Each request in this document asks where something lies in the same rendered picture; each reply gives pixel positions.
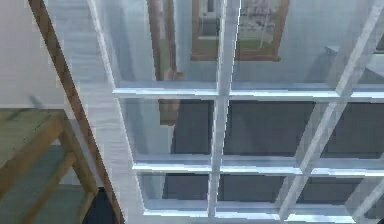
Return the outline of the brown framed wall picture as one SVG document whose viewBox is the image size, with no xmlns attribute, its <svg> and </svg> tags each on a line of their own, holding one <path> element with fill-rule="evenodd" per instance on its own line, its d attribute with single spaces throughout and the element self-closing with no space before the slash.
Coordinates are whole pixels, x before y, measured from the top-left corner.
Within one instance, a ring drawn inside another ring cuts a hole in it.
<svg viewBox="0 0 384 224">
<path fill-rule="evenodd" d="M 235 59 L 279 61 L 278 52 L 290 0 L 240 1 Z M 192 61 L 217 59 L 222 2 L 192 0 Z"/>
</svg>

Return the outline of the green wooden table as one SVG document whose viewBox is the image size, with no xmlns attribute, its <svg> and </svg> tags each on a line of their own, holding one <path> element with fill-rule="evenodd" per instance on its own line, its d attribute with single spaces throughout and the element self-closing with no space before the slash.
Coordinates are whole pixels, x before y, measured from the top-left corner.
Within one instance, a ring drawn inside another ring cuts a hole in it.
<svg viewBox="0 0 384 224">
<path fill-rule="evenodd" d="M 64 111 L 0 109 L 0 224 L 82 224 L 97 194 Z"/>
</svg>

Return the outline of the white framed glass window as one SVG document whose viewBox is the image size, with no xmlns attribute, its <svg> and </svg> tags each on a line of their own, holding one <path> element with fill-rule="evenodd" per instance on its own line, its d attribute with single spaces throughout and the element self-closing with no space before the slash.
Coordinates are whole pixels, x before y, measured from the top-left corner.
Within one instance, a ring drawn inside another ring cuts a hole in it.
<svg viewBox="0 0 384 224">
<path fill-rule="evenodd" d="M 279 61 L 192 61 L 192 0 L 45 0 L 123 224 L 384 224 L 384 0 L 290 0 Z"/>
</svg>

